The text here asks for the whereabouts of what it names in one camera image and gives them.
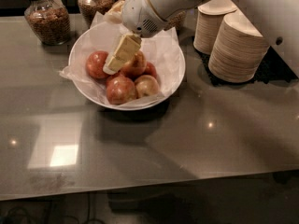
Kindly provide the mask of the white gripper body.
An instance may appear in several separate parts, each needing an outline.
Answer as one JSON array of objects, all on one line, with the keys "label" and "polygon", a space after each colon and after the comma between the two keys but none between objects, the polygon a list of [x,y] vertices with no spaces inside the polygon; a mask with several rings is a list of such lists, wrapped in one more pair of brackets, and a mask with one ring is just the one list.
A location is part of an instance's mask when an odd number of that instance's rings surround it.
[{"label": "white gripper body", "polygon": [[151,38],[166,26],[166,22],[157,15],[150,0],[125,0],[121,17],[122,24],[142,38]]}]

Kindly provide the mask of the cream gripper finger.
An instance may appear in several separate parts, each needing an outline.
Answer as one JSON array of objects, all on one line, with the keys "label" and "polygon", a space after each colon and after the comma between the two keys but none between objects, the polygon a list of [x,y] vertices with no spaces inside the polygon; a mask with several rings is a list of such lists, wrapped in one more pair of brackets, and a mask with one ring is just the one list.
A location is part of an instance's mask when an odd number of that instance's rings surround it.
[{"label": "cream gripper finger", "polygon": [[141,37],[139,35],[132,33],[120,35],[107,56],[103,71],[109,75],[116,74],[125,63],[133,59],[140,48]]},{"label": "cream gripper finger", "polygon": [[124,1],[120,0],[116,2],[112,8],[104,15],[104,20],[110,23],[120,24],[122,23],[122,8],[124,5]]}]

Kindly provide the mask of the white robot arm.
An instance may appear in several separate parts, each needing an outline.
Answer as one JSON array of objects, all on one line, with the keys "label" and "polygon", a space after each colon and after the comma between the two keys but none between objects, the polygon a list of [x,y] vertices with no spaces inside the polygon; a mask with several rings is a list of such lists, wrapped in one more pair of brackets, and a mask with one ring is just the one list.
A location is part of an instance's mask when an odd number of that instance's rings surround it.
[{"label": "white robot arm", "polygon": [[[210,0],[125,0],[121,23],[150,38],[182,10]],[[299,76],[299,0],[231,0],[263,35],[280,58]]]}]

